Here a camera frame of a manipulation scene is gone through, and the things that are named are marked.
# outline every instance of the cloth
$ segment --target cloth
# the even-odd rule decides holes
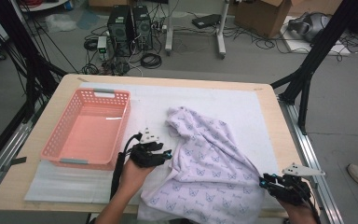
[[[171,135],[182,140],[163,184],[143,191],[138,218],[254,223],[264,190],[258,186],[257,169],[237,148],[225,122],[185,107],[170,108],[168,114]]]

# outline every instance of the wooden table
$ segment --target wooden table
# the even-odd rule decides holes
[[[34,174],[40,161],[39,152],[48,141],[49,135],[54,129],[74,90],[78,88],[82,82],[254,91],[261,106],[279,169],[286,167],[292,162],[301,164],[275,93],[268,84],[146,77],[67,75],[61,81],[58,89],[55,91],[18,155],[18,158],[26,157],[27,161],[13,165],[0,185],[0,210],[72,211],[90,213],[99,213],[102,211],[104,205],[96,203],[48,203],[26,202],[23,200],[34,179]],[[137,205],[128,205],[125,213],[136,213],[137,208]],[[287,215],[280,209],[276,211],[262,210],[260,216],[286,217]]]

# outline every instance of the concrete floor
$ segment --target concrete floor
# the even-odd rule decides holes
[[[89,18],[82,8],[66,12],[55,8],[39,14],[67,13],[74,21]],[[76,70],[85,64],[84,37],[107,22],[106,17],[93,17],[89,27],[71,32],[51,34],[51,38],[68,57]],[[54,46],[42,35],[54,64],[73,72]],[[162,66],[158,70],[142,70],[143,77],[171,77],[234,82],[272,83],[285,77],[301,65],[305,54],[281,54],[274,49],[261,49],[248,35],[235,40],[225,38],[227,56],[217,55],[214,36],[192,33],[175,34],[176,48],[171,57],[162,51]],[[186,46],[178,49],[179,42]],[[128,76],[139,77],[132,69]],[[9,59],[0,61],[0,132],[7,126],[25,101],[21,84]],[[307,131],[316,156],[327,172],[327,182],[345,223],[358,223],[358,185],[346,172],[346,166],[358,164],[358,53],[338,62],[327,57],[316,71],[310,89]],[[0,223],[84,223],[87,214],[79,213],[16,213],[0,211]]]

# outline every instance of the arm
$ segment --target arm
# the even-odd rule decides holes
[[[124,209],[132,196],[141,188],[147,175],[154,167],[140,168],[131,159],[124,166],[115,196],[110,203],[98,215],[95,224],[117,224],[119,223]]]
[[[286,210],[287,215],[289,215],[291,224],[316,224],[312,211],[305,204],[295,206],[280,200],[278,200],[278,202]]]

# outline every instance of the pink plastic basket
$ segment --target pink plastic basket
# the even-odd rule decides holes
[[[77,89],[41,158],[58,166],[113,170],[130,110],[128,91]]]

